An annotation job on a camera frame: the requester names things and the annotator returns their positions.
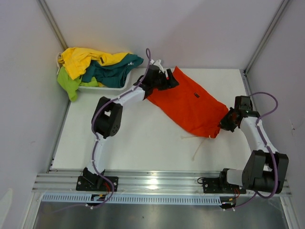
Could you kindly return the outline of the orange shorts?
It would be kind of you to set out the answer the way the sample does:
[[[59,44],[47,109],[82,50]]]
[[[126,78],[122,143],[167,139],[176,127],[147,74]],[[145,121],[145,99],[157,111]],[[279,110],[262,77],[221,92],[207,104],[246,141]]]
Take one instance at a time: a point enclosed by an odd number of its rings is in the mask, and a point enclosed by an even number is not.
[[[155,89],[148,100],[188,133],[216,138],[219,123],[228,113],[225,104],[216,100],[198,83],[175,67],[173,76],[179,85],[172,89]]]

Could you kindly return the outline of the yellow shorts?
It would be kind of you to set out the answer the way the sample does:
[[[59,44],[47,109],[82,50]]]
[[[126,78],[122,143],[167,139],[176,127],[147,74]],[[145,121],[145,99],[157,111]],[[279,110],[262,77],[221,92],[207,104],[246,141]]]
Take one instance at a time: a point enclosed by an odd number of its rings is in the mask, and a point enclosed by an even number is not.
[[[101,66],[119,63],[129,52],[110,54],[89,48],[68,48],[57,58],[57,62],[64,66],[68,76],[75,80],[86,73],[91,61],[97,61]]]

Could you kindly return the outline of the lime green shorts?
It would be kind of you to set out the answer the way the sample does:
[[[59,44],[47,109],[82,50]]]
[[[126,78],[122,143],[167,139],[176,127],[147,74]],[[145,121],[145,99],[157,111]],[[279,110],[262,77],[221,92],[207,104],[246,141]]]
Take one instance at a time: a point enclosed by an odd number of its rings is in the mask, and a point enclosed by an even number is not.
[[[75,102],[78,99],[77,91],[80,86],[84,87],[99,87],[99,83],[93,77],[89,83],[83,82],[81,78],[73,80],[69,77],[64,66],[59,69],[57,75],[57,82],[62,87],[62,89],[67,93],[69,100]]]

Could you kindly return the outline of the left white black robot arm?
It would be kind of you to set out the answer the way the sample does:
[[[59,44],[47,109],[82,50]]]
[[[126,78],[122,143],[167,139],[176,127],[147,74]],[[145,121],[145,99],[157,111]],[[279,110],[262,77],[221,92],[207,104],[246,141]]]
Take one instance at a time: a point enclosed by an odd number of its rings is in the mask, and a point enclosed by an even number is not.
[[[91,130],[96,137],[88,165],[78,177],[77,191],[116,191],[118,178],[104,175],[110,141],[118,133],[124,108],[146,99],[153,91],[164,91],[179,85],[171,69],[150,65],[126,92],[110,99],[105,96],[98,101],[91,120]]]

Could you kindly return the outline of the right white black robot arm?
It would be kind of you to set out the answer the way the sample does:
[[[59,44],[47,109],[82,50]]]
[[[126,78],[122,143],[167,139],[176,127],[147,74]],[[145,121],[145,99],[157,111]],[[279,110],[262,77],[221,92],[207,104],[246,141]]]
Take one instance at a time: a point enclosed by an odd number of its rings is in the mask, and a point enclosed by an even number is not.
[[[248,142],[251,154],[244,169],[225,168],[220,172],[218,188],[229,192],[234,186],[255,191],[258,195],[268,193],[269,197],[281,193],[289,158],[273,146],[264,131],[262,116],[253,110],[249,96],[237,96],[234,107],[220,121],[219,127],[233,132],[239,128]]]

